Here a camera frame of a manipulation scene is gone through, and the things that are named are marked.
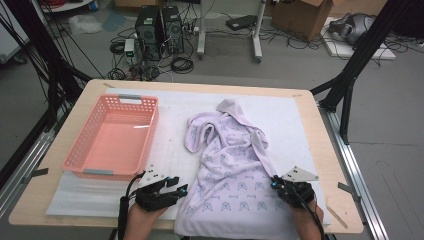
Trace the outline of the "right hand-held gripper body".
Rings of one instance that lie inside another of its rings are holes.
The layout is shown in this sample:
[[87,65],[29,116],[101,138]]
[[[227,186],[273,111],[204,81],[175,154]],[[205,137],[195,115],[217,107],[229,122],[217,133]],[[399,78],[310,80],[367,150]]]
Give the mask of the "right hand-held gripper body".
[[319,177],[298,166],[282,176],[282,198],[294,208],[303,208],[315,198],[311,182]]

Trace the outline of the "lavender printed towel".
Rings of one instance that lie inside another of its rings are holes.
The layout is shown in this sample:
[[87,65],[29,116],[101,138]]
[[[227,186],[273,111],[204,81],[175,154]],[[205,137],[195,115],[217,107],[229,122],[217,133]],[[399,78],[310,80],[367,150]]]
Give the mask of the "lavender printed towel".
[[290,209],[271,188],[276,174],[268,141],[234,99],[188,120],[185,147],[200,166],[178,210],[174,230],[183,236],[297,240]]

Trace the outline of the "pink plastic basket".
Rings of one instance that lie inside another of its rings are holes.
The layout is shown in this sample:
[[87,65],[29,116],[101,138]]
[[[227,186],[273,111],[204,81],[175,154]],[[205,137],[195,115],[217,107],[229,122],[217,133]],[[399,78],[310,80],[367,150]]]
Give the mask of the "pink plastic basket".
[[155,96],[100,95],[62,168],[81,178],[126,181],[145,169],[159,120]]

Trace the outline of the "person's right hand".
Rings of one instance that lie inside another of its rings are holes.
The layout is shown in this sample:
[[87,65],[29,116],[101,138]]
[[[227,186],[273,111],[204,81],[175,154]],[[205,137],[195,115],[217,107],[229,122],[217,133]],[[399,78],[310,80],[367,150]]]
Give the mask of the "person's right hand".
[[321,240],[319,227],[307,210],[292,208],[291,212],[300,240]]

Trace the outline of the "white power supply box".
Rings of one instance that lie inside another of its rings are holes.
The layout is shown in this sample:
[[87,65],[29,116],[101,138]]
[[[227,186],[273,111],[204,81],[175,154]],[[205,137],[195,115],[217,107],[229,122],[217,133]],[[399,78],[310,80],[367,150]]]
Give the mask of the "white power supply box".
[[124,45],[124,54],[126,56],[126,61],[129,65],[135,63],[135,40],[126,39]]

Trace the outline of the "white floor board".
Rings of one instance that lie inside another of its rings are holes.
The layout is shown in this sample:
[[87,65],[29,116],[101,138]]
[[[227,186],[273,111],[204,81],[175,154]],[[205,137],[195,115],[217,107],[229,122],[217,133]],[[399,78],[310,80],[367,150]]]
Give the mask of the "white floor board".
[[[343,40],[337,33],[329,33],[329,23],[333,21],[333,17],[328,17],[321,30],[321,39],[332,57],[341,57],[349,59],[353,53],[353,46]],[[381,44],[380,48],[372,56],[373,60],[395,60],[395,54],[385,45]]]

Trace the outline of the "black computer tower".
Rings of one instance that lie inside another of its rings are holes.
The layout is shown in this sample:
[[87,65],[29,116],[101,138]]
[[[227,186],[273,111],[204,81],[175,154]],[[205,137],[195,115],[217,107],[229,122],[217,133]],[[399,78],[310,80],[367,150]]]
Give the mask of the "black computer tower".
[[176,6],[162,8],[165,40],[171,54],[184,52],[182,20]]
[[164,40],[160,8],[157,5],[143,5],[140,8],[135,30],[145,60],[158,61],[159,48]]

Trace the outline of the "white metal stand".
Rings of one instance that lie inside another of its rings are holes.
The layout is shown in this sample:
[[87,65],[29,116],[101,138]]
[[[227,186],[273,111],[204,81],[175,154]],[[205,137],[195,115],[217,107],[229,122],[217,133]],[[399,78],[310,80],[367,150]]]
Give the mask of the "white metal stand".
[[[266,0],[259,0],[259,8],[257,13],[257,21],[252,27],[251,39],[254,49],[254,59],[257,63],[262,61],[262,48],[260,43],[260,30],[262,25],[262,20],[266,8]],[[200,0],[200,15],[199,15],[199,32],[198,32],[198,42],[197,42],[197,55],[199,59],[203,58],[205,54],[205,44],[206,44],[206,27],[205,27],[205,17],[208,10],[206,9],[205,0]]]

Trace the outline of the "open cardboard box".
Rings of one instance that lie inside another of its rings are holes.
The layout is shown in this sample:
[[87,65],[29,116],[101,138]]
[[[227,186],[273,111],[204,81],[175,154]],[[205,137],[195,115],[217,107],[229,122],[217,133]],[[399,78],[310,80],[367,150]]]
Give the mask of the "open cardboard box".
[[311,41],[320,34],[332,7],[333,0],[280,0],[274,6],[272,25]]

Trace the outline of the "black flat box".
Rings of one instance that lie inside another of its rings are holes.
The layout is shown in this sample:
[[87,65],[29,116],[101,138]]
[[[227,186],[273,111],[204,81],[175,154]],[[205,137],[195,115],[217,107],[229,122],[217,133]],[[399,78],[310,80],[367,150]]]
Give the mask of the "black flat box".
[[252,27],[257,21],[255,15],[246,15],[226,21],[226,26],[233,31],[238,31],[241,29]]

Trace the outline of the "grey headset device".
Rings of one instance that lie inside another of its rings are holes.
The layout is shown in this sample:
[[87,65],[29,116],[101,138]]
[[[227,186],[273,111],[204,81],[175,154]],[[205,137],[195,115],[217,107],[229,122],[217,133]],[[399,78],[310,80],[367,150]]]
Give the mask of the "grey headset device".
[[374,18],[364,13],[347,13],[344,17],[331,21],[328,32],[336,33],[348,44],[354,46],[365,36],[374,23]]

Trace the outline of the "clear plastic bag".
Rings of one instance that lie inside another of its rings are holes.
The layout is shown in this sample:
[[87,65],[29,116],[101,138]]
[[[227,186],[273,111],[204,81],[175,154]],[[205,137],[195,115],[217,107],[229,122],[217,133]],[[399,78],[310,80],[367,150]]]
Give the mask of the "clear plastic bag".
[[76,15],[68,19],[73,35],[93,34],[103,30],[102,24],[91,15]]

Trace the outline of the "brown cardboard box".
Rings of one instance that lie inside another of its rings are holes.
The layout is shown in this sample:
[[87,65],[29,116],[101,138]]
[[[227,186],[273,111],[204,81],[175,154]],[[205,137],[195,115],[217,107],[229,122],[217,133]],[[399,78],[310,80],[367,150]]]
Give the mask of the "brown cardboard box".
[[117,7],[141,7],[143,5],[161,5],[162,0],[114,0]]
[[387,0],[334,0],[330,16],[344,16],[346,13],[365,13],[377,16]]

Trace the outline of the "white round table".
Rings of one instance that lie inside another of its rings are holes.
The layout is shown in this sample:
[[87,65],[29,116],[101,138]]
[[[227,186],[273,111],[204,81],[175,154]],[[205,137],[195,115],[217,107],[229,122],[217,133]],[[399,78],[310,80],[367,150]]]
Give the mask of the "white round table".
[[47,12],[63,12],[88,6],[93,0],[39,0],[41,9]]

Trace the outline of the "black metal frame strut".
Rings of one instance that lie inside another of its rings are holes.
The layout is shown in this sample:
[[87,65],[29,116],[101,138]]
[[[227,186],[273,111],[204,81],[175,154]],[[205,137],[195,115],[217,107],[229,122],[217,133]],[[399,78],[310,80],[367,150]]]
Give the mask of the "black metal frame strut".
[[58,122],[59,108],[64,103],[75,104],[82,94],[83,87],[78,83],[78,79],[88,83],[92,77],[65,60],[40,20],[31,0],[0,0],[0,7],[4,6],[8,7],[38,53],[37,56],[34,55],[12,24],[0,14],[0,24],[28,56],[39,80],[48,86],[45,92],[48,108],[43,117],[46,120],[46,127],[50,129]]
[[343,70],[333,79],[310,90],[313,95],[328,90],[326,97],[319,102],[319,106],[327,112],[335,112],[343,101],[339,135],[346,145],[349,145],[348,128],[355,82],[413,1],[387,0]]

